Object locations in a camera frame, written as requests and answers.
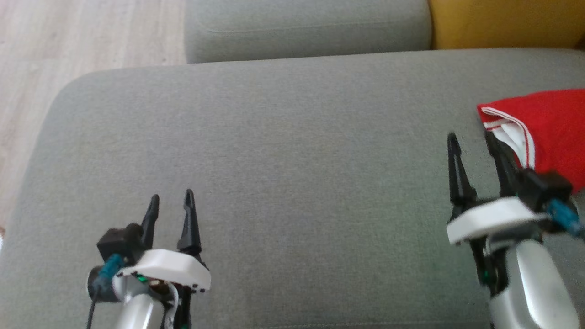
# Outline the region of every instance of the blue cable connector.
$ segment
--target blue cable connector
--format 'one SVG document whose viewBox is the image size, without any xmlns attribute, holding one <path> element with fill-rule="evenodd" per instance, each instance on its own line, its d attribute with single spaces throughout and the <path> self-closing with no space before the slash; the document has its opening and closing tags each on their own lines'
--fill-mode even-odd
<svg viewBox="0 0 585 329">
<path fill-rule="evenodd" d="M 99 270 L 98 277 L 93 282 L 93 288 L 96 292 L 108 292 L 112 290 L 112 277 L 124 266 L 124 259 L 120 254 L 111 255 L 104 267 Z"/>
<path fill-rule="evenodd" d="M 579 221 L 579 216 L 560 200 L 553 199 L 547 206 L 546 212 L 570 235 L 576 238 L 583 236 L 583 224 Z"/>
</svg>

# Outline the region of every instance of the gray sofa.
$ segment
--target gray sofa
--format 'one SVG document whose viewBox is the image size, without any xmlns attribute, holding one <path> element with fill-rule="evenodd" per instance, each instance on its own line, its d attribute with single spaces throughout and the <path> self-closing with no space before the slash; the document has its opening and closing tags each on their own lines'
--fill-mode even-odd
<svg viewBox="0 0 585 329">
<path fill-rule="evenodd" d="M 224 5 L 191 5 L 220 17 L 230 6 L 217 3 Z M 430 25 L 427 9 L 413 15 L 426 15 Z M 402 32 L 410 31 L 406 25 Z M 236 36 L 209 35 L 193 41 L 191 49 L 202 48 L 190 58 L 418 49 L 429 42 L 428 34 L 420 37 L 379 48 L 340 38 L 303 52 L 277 42 L 238 48 Z M 83 327 L 90 305 L 84 280 L 101 260 L 98 238 L 140 221 L 158 193 L 154 245 L 175 248 L 183 193 L 191 188 L 212 273 L 211 291 L 192 301 L 194 328 L 489 328 L 488 294 L 471 252 L 446 237 L 446 135 L 457 132 L 479 193 L 495 195 L 476 104 L 576 87 L 585 87 L 585 53 L 556 49 L 354 54 L 84 76 L 53 103 L 30 160 L 0 256 L 0 323 Z M 585 196 L 576 198 L 585 207 Z M 585 248 L 564 237 L 545 243 L 585 315 Z M 98 305 L 93 327 L 111 328 L 119 309 Z"/>
<path fill-rule="evenodd" d="M 426 50 L 426 0 L 188 0 L 189 63 Z"/>
</svg>

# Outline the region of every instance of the black cable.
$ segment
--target black cable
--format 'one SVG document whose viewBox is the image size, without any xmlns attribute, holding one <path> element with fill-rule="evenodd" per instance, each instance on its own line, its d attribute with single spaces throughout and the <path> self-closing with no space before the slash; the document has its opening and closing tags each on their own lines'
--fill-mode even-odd
<svg viewBox="0 0 585 329">
<path fill-rule="evenodd" d="M 94 319 L 95 303 L 98 301 L 99 287 L 94 293 L 94 298 L 91 299 L 90 313 L 87 315 L 87 329 L 91 329 L 91 321 Z"/>
</svg>

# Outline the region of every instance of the white stripe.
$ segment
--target white stripe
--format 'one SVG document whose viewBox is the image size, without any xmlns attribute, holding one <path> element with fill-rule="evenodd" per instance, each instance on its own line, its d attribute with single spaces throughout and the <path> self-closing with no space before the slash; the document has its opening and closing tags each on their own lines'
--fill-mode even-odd
<svg viewBox="0 0 585 329">
<path fill-rule="evenodd" d="M 503 124 L 507 124 L 508 122 L 510 122 L 510 120 L 508 120 L 508 119 L 499 119 L 496 121 L 486 122 L 485 124 L 483 124 L 483 126 L 486 127 L 486 129 L 490 129 L 493 127 L 501 126 Z"/>
<path fill-rule="evenodd" d="M 522 128 L 522 131 L 526 133 L 526 139 L 527 139 L 526 140 L 526 149 L 527 149 L 526 152 L 528 155 L 528 167 L 534 169 L 535 158 L 536 158 L 535 149 L 534 149 L 534 139 L 532 138 L 532 134 L 530 134 L 530 131 L 528 130 L 528 127 L 526 127 L 524 122 L 514 118 L 513 116 L 511 116 L 507 113 L 499 111 L 493 107 L 482 107 L 481 111 L 485 114 L 498 115 L 498 116 L 501 116 L 502 118 L 508 119 L 510 121 L 514 121 L 517 125 L 520 126 L 520 128 Z"/>
<path fill-rule="evenodd" d="M 522 135 L 522 140 L 520 142 L 514 141 L 513 138 L 510 137 L 508 132 L 504 130 L 504 127 L 506 125 L 514 125 L 520 131 L 520 134 Z M 512 150 L 514 150 L 514 153 L 516 153 L 516 155 L 518 156 L 518 160 L 520 160 L 520 165 L 522 166 L 522 168 L 526 168 L 526 165 L 527 165 L 527 163 L 526 163 L 526 158 L 527 158 L 526 157 L 526 146 L 524 144 L 524 133 L 521 132 L 521 130 L 522 130 L 522 128 L 520 128 L 514 122 L 510 121 L 509 124 L 501 125 L 501 126 L 494 128 L 490 131 L 494 134 L 494 136 L 497 139 L 504 142 L 506 145 L 511 147 Z"/>
</svg>

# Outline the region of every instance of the robotic arm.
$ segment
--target robotic arm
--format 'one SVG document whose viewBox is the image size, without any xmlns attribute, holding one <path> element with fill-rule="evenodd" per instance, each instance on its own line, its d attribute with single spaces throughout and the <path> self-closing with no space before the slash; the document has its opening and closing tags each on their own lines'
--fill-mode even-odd
<svg viewBox="0 0 585 329">
<path fill-rule="evenodd" d="M 542 245 L 544 233 L 585 237 L 570 202 L 570 182 L 557 172 L 518 170 L 493 133 L 486 132 L 500 181 L 500 198 L 478 199 L 454 133 L 448 137 L 453 204 L 451 244 L 471 246 L 479 282 L 490 289 L 496 329 L 577 329 L 579 317 L 565 284 Z"/>
<path fill-rule="evenodd" d="M 159 197 L 153 196 L 142 221 L 109 229 L 97 247 L 105 264 L 94 267 L 87 289 L 96 302 L 122 303 L 116 329 L 191 329 L 191 295 L 211 287 L 201 260 L 201 240 L 193 192 L 185 193 L 185 220 L 178 251 L 152 249 Z"/>
</svg>

